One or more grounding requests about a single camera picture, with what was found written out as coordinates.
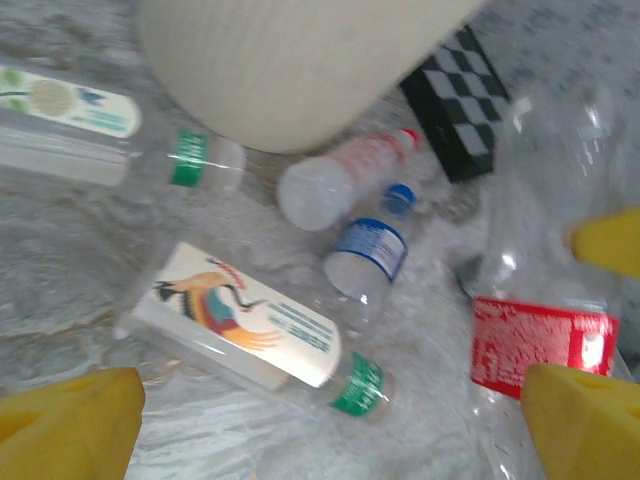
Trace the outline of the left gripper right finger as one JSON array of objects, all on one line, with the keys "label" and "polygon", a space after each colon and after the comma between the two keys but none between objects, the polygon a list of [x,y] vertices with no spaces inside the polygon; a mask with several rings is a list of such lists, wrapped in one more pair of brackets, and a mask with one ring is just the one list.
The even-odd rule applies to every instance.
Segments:
[{"label": "left gripper right finger", "polygon": [[639,477],[637,383],[536,364],[521,408],[548,479]]}]

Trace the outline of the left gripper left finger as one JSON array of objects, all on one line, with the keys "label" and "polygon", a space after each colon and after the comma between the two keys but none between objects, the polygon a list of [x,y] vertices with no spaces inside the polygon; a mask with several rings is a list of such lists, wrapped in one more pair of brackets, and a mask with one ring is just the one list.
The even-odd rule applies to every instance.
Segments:
[{"label": "left gripper left finger", "polygon": [[142,425],[138,371],[111,368],[1,399],[3,479],[122,479]]}]

